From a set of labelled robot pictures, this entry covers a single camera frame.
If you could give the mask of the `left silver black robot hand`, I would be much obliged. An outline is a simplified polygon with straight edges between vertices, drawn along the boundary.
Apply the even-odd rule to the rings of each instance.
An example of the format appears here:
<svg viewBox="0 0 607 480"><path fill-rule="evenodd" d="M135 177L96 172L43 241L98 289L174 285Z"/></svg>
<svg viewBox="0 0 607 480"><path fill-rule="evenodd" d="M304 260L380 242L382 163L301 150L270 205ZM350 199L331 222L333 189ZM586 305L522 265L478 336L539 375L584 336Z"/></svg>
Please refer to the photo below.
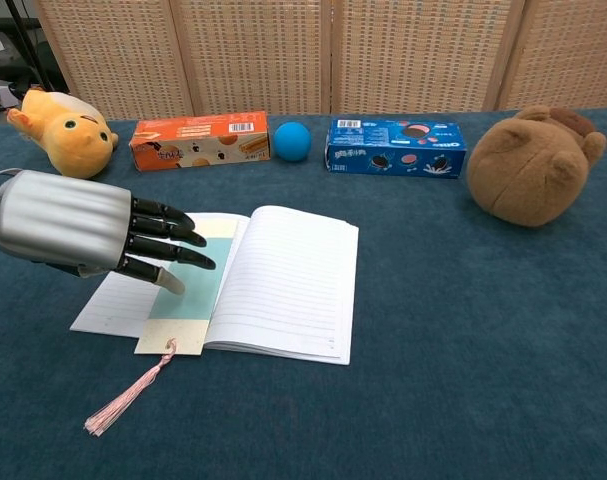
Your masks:
<svg viewBox="0 0 607 480"><path fill-rule="evenodd" d="M0 250L78 277L114 272L181 295L163 267L213 270L206 239L183 211L130 190L35 170L0 171Z"/></svg>

